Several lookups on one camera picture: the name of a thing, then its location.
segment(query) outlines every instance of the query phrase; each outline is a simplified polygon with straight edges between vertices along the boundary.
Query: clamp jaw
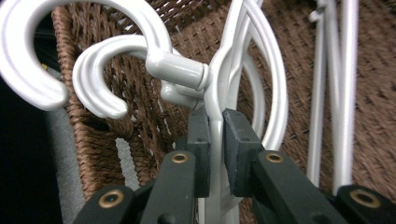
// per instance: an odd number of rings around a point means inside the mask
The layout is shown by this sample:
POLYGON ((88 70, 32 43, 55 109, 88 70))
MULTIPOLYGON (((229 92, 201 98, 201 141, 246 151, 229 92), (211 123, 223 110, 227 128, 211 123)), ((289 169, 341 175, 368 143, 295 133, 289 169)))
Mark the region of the clamp jaw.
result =
MULTIPOLYGON (((258 223, 395 223, 396 205, 378 192, 352 185, 327 195, 286 154, 264 150, 242 113, 227 109, 223 117, 231 193, 253 198, 258 223)), ((194 223, 195 198, 209 196, 209 136, 205 111, 193 111, 188 137, 177 140, 156 180, 137 191, 99 190, 75 223, 194 223)))

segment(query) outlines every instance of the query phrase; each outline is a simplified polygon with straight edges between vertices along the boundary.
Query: brass rivet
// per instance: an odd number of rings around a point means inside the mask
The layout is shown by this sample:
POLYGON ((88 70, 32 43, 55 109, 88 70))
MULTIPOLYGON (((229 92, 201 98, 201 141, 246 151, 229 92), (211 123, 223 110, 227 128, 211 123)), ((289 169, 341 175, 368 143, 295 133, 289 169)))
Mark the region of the brass rivet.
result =
POLYGON ((366 207, 377 208, 381 206, 381 202, 375 197, 374 194, 363 189, 354 189, 350 191, 349 195, 353 201, 366 207))
POLYGON ((119 189, 113 189, 100 197, 99 205, 103 208, 111 208, 121 203, 123 197, 124 195, 122 191, 119 189))
POLYGON ((276 153, 268 153, 265 158, 270 162, 279 163, 283 161, 283 157, 276 153))
POLYGON ((189 159, 189 157, 184 153, 177 153, 176 155, 174 155, 172 157, 172 161, 174 163, 183 163, 183 162, 186 162, 188 159, 189 159))

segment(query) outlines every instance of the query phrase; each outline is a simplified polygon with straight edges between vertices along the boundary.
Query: brown wicker surface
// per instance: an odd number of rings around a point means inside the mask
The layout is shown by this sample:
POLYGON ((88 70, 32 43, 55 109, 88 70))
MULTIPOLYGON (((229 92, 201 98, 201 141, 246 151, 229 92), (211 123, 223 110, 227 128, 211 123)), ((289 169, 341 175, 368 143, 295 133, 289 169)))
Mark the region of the brown wicker surface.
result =
MULTIPOLYGON (((209 63, 219 47, 227 16, 223 1, 150 1, 159 9, 172 33, 173 45, 183 55, 209 63)), ((315 8, 305 1, 268 0, 264 12, 280 45, 287 70, 290 101, 289 124, 282 150, 304 170, 309 135, 315 26, 307 16, 315 8)), ((124 16, 96 4, 58 7, 52 14, 64 83, 71 91, 67 112, 74 127, 84 197, 103 185, 123 184, 115 138, 129 142, 141 185, 159 170, 165 153, 178 136, 186 134, 189 111, 170 105, 159 96, 161 84, 146 73, 144 64, 130 56, 117 56, 106 67, 106 83, 129 106, 128 117, 99 119, 87 111, 71 82, 78 55, 90 45, 114 35, 132 33, 124 16)), ((355 128, 355 182, 396 200, 396 20, 386 3, 361 0, 358 89, 355 128)), ((271 78, 254 45, 250 52, 262 72, 266 104, 271 104, 271 78)), ((242 78, 238 109, 251 118, 252 96, 242 78)), ((332 185, 332 137, 329 100, 326 99, 323 159, 320 185, 332 185)), ((269 106, 266 109, 269 118, 269 106)), ((243 223, 253 223, 250 201, 241 204, 243 223)))

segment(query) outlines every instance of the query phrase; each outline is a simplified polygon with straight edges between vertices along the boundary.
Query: curved hook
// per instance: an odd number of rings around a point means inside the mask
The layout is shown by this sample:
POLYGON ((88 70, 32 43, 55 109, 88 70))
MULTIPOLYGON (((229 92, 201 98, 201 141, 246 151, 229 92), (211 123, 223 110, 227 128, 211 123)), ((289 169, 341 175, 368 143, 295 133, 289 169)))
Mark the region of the curved hook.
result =
MULTIPOLYGON (((106 63, 117 54, 128 52, 145 60, 146 51, 147 44, 142 35, 119 35, 89 47, 78 57, 73 69, 73 85, 79 100, 100 118, 125 116, 127 104, 107 88, 103 71, 106 63)), ((189 108, 202 104, 195 97, 180 94, 175 84, 163 80, 162 84, 164 100, 189 108)))
MULTIPOLYGON (((34 31, 42 18, 54 7, 73 2, 96 2, 122 11, 143 32, 148 42, 148 55, 156 59, 158 52, 172 53, 170 37, 163 21, 146 1, 5 1, 0 8, 0 21, 3 23, 0 26, 1 76, 20 97, 43 110, 63 106, 68 99, 68 90, 62 82, 52 78, 38 62, 33 47, 34 31)), ((197 79, 193 84, 199 86, 201 81, 197 79)))

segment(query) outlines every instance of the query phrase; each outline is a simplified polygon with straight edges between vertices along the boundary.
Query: wicker basket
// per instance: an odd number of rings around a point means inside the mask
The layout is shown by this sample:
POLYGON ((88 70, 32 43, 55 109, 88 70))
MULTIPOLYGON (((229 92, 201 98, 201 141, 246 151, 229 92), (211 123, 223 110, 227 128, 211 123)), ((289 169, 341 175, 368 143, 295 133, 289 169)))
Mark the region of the wicker basket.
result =
MULTIPOLYGON (((219 48, 229 1, 149 1, 168 28, 173 46, 186 57, 209 63, 219 48)), ((305 1, 265 1, 263 11, 280 45, 287 71, 290 100, 289 125, 282 150, 305 169, 313 76, 315 26, 307 16, 315 5, 305 1)), ((106 84, 129 106, 124 119, 99 119, 85 109, 72 85, 78 55, 94 43, 114 35, 139 32, 118 11, 96 4, 71 4, 53 13, 63 82, 71 91, 67 106, 74 127, 84 197, 107 184, 124 184, 115 139, 131 148, 140 185, 158 173, 163 156, 175 139, 185 135, 189 110, 170 105, 160 97, 160 80, 146 72, 144 63, 121 55, 106 66, 106 84)), ((361 0, 359 76, 357 85, 354 181, 396 200, 396 20, 385 2, 361 0)), ((257 48, 249 47, 261 69, 266 104, 271 104, 271 78, 257 48)), ((320 186, 332 185, 332 141, 329 100, 320 186)), ((249 119, 252 93, 242 77, 238 110, 249 119)), ((267 118, 270 109, 266 108, 267 118)), ((250 201, 240 208, 241 221, 254 223, 250 201)))

